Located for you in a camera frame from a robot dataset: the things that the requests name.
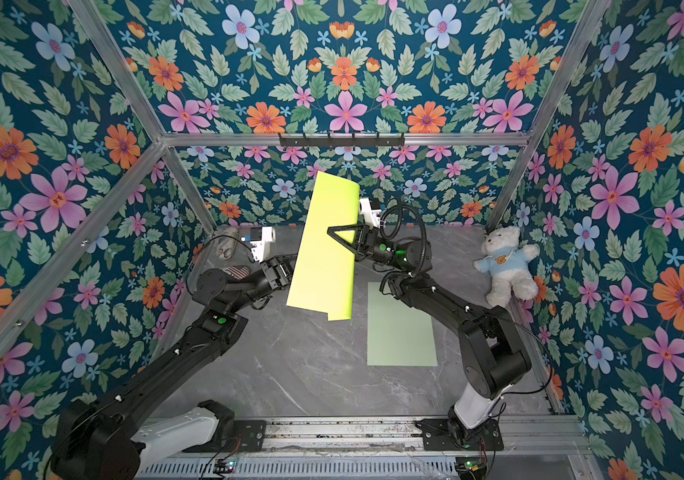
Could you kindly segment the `bright lime green paper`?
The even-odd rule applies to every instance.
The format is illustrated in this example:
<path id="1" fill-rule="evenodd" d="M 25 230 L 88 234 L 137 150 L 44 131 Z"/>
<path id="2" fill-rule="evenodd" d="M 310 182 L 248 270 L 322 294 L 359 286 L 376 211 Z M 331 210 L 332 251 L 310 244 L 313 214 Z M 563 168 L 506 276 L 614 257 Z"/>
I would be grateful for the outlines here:
<path id="1" fill-rule="evenodd" d="M 316 176 L 307 221 L 289 289 L 289 307 L 321 312 L 330 321 L 352 318 L 355 255 L 328 234 L 355 226 L 360 187 L 325 172 Z"/>

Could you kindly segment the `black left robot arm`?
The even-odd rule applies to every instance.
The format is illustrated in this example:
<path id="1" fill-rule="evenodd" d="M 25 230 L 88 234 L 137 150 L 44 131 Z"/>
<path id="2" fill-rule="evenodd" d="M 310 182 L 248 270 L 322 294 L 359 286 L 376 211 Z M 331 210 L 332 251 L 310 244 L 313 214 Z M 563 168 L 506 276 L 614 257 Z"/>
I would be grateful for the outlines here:
<path id="1" fill-rule="evenodd" d="M 244 278 L 212 268 L 198 276 L 195 302 L 204 310 L 182 337 L 143 371 L 92 403 L 73 401 L 60 415 L 45 474 L 62 479 L 133 479 L 144 468 L 212 440 L 225 444 L 233 413 L 215 401 L 151 427 L 146 420 L 203 367 L 240 339 L 241 310 L 291 284 L 297 257 L 261 262 Z"/>

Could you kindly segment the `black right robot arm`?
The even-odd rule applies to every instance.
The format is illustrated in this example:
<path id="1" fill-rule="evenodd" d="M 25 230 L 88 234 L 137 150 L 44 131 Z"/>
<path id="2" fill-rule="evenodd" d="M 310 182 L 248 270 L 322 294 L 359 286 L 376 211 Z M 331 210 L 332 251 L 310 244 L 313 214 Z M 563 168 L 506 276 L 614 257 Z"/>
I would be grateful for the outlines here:
<path id="1" fill-rule="evenodd" d="M 467 386 L 449 410 L 447 432 L 462 436 L 479 431 L 504 394 L 531 368 L 521 330 L 509 312 L 475 305 L 432 278 L 425 230 L 400 240 L 365 224 L 330 227 L 327 234 L 357 262 L 385 268 L 381 294 L 428 314 L 456 335 Z"/>

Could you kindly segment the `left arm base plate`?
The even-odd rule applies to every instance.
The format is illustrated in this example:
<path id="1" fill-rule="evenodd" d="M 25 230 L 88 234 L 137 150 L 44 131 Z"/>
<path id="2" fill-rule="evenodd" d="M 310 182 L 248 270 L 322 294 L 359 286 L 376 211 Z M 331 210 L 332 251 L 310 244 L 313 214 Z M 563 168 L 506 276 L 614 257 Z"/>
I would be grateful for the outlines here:
<path id="1" fill-rule="evenodd" d="M 185 450 L 186 453 L 239 453 L 260 452 L 266 438 L 267 422 L 264 420 L 234 420 L 219 428 L 214 438 L 204 444 Z"/>

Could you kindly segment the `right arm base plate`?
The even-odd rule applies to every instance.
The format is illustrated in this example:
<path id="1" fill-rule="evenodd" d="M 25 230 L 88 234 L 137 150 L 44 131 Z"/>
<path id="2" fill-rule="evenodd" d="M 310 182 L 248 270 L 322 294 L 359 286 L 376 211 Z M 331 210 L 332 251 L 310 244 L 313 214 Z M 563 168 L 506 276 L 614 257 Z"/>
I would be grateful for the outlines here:
<path id="1" fill-rule="evenodd" d="M 490 418 L 475 429 L 466 428 L 459 420 L 424 418 L 415 422 L 426 451 L 490 451 L 504 449 L 499 422 Z"/>

